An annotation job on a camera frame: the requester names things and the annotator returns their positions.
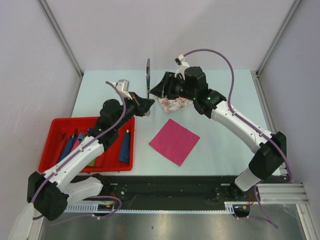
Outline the silver knife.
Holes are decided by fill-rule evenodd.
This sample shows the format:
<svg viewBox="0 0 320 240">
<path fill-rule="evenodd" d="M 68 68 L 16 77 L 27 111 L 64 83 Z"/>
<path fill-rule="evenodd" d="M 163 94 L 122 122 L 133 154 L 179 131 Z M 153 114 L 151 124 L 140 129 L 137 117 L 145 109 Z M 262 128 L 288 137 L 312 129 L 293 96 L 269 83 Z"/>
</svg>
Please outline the silver knife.
<svg viewBox="0 0 320 240">
<path fill-rule="evenodd" d="M 149 99 L 150 98 L 150 81 L 151 81 L 151 64 L 150 64 L 150 58 L 147 59 L 146 62 L 146 71 L 145 71 L 145 77 L 146 77 L 146 96 Z"/>
</svg>

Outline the pink paper napkin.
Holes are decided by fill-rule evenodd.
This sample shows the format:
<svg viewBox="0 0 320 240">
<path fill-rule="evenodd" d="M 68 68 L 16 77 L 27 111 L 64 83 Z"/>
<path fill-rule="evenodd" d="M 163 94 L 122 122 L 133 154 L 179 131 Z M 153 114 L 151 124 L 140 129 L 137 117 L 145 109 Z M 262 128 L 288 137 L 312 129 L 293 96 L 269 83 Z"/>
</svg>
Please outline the pink paper napkin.
<svg viewBox="0 0 320 240">
<path fill-rule="evenodd" d="M 199 140 L 198 135 L 169 119 L 150 141 L 149 145 L 163 157 L 180 167 Z"/>
</svg>

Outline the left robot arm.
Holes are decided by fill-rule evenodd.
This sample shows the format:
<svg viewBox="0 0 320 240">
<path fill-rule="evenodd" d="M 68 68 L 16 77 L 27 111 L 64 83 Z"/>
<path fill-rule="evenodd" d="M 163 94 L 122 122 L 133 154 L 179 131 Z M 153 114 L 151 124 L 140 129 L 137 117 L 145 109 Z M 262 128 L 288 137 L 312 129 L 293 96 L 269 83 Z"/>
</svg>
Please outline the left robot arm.
<svg viewBox="0 0 320 240">
<path fill-rule="evenodd" d="M 120 101 L 105 101 L 95 125 L 75 150 L 46 172 L 35 171 L 29 176 L 27 202 L 47 220 L 59 218 L 70 203 L 67 187 L 74 177 L 112 146 L 120 128 L 134 116 L 145 116 L 154 103 L 154 99 L 142 98 L 135 92 Z"/>
</svg>

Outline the floral tray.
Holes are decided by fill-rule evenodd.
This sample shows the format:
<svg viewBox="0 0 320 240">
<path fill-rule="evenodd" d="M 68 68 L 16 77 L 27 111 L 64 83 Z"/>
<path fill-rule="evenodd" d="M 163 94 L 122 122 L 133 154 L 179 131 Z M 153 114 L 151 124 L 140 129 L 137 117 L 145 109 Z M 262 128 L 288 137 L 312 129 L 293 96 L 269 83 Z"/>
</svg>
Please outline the floral tray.
<svg viewBox="0 0 320 240">
<path fill-rule="evenodd" d="M 191 105 L 193 102 L 183 97 L 178 97 L 176 99 L 168 99 L 168 98 L 156 98 L 163 108 L 164 112 L 167 114 L 171 114 L 175 111 L 178 111 L 184 107 Z"/>
</svg>

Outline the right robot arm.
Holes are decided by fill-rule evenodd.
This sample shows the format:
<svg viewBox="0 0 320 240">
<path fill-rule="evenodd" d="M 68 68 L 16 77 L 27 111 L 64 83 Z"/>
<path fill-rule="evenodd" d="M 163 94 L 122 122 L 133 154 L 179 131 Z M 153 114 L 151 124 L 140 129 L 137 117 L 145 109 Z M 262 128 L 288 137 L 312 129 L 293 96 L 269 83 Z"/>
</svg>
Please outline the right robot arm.
<svg viewBox="0 0 320 240">
<path fill-rule="evenodd" d="M 222 124 L 249 147 L 254 156 L 230 188 L 235 200 L 242 201 L 251 187 L 268 179 L 284 163 L 286 136 L 281 132 L 265 130 L 242 116 L 225 96 L 209 88 L 206 75 L 200 67 L 188 67 L 184 74 L 165 72 L 150 93 L 161 99 L 175 100 L 181 97 L 191 100 L 200 115 Z"/>
</svg>

